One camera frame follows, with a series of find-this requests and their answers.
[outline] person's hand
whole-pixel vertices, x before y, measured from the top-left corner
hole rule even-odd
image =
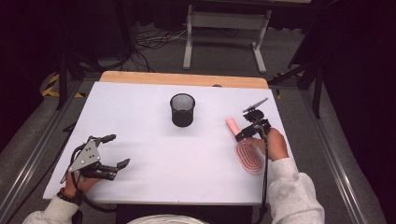
[[[97,182],[99,182],[101,179],[97,179],[97,178],[86,178],[84,182],[79,181],[78,182],[78,188],[84,192],[84,193],[88,193],[88,191],[90,191],[90,189],[92,188],[93,185],[95,185]],[[76,194],[76,188],[73,184],[73,180],[72,180],[72,175],[67,172],[67,177],[66,177],[66,185],[64,187],[64,193],[74,197]]]
[[[247,141],[260,149],[262,154],[265,155],[265,141],[263,139],[248,138]],[[277,161],[280,159],[288,158],[288,149],[286,147],[285,138],[275,128],[271,128],[267,135],[268,141],[268,157],[271,161]]]

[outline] metal stand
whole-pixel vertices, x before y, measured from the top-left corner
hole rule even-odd
[[[256,58],[259,71],[265,73],[265,65],[262,60],[262,53],[260,48],[262,40],[267,30],[268,22],[271,17],[271,11],[266,11],[265,15],[243,15],[243,14],[228,14],[228,13],[212,13],[193,11],[192,5],[189,5],[189,12],[187,16],[187,43],[186,51],[184,53],[183,69],[190,69],[191,55],[192,55],[192,27],[212,27],[212,28],[229,28],[229,29],[245,29],[245,30],[259,30],[259,37],[256,42],[251,44],[254,56]]]
[[[127,12],[127,1],[126,0],[113,0],[115,10],[118,12],[117,19],[120,25],[121,35],[125,42],[125,45],[129,49],[130,52],[133,50],[134,38],[132,36],[132,24],[128,18]],[[54,21],[54,18],[61,18],[62,15],[53,8],[53,6],[46,6],[43,2],[38,1],[37,7],[43,8],[44,14],[48,17],[49,21]],[[99,64],[99,62],[95,59],[91,59],[88,56],[84,56],[79,53],[72,44],[70,44],[70,40],[68,39],[68,33],[65,32],[67,30],[66,25],[63,21],[50,22],[49,25],[52,26],[56,38],[55,45],[59,49],[59,73],[60,73],[60,98],[57,106],[57,110],[60,110],[64,103],[67,100],[67,72],[69,72],[71,78],[74,80],[82,80],[85,77],[85,73],[80,63],[85,63],[91,69],[104,73],[108,67],[103,67]]]
[[[320,62],[312,62],[298,66],[280,77],[276,77],[272,80],[267,81],[267,83],[268,85],[276,85],[277,83],[286,80],[290,77],[296,76],[301,72],[304,72],[304,75],[297,83],[299,90],[305,90],[305,91],[308,90],[309,86],[314,81],[314,79],[316,80],[312,108],[315,112],[315,116],[317,117],[317,119],[320,119],[319,103],[320,103],[321,85],[323,82],[323,74],[320,68]]]

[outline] white table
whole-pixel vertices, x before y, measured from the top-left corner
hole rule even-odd
[[[196,101],[194,122],[187,128],[171,120],[169,101],[180,92]],[[90,135],[114,133],[114,141],[99,146],[101,163],[131,161],[114,181],[92,188],[89,197],[95,202],[261,204],[263,170],[250,174],[242,168],[225,120],[231,116],[240,129],[247,127],[242,111],[265,97],[269,100],[259,109],[285,134],[270,90],[96,82],[43,197],[59,191],[76,147]]]

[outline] white jacket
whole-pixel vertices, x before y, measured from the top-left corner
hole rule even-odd
[[[272,162],[275,181],[268,189],[273,224],[277,223],[324,223],[324,209],[318,203],[311,178],[299,173],[294,159],[286,158]],[[33,212],[23,224],[71,224],[71,216],[78,210],[54,196],[44,212]],[[192,217],[159,215],[141,217],[129,224],[149,223],[204,223]]]

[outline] wrist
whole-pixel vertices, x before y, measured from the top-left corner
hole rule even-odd
[[[270,155],[271,161],[278,161],[278,160],[285,159],[288,157],[289,157],[289,155],[287,153],[282,153],[282,152]]]
[[[80,206],[81,203],[82,203],[81,197],[80,197],[80,195],[79,195],[78,193],[75,193],[75,192],[74,192],[74,196],[69,195],[69,194],[67,194],[67,193],[65,192],[65,188],[61,188],[61,189],[59,190],[59,192],[57,193],[57,196],[58,196],[60,199],[66,201],[66,202],[75,203],[77,206]]]
[[[71,198],[76,195],[76,189],[75,188],[62,188],[62,189],[64,189],[64,194],[69,196],[69,197],[71,197]]]

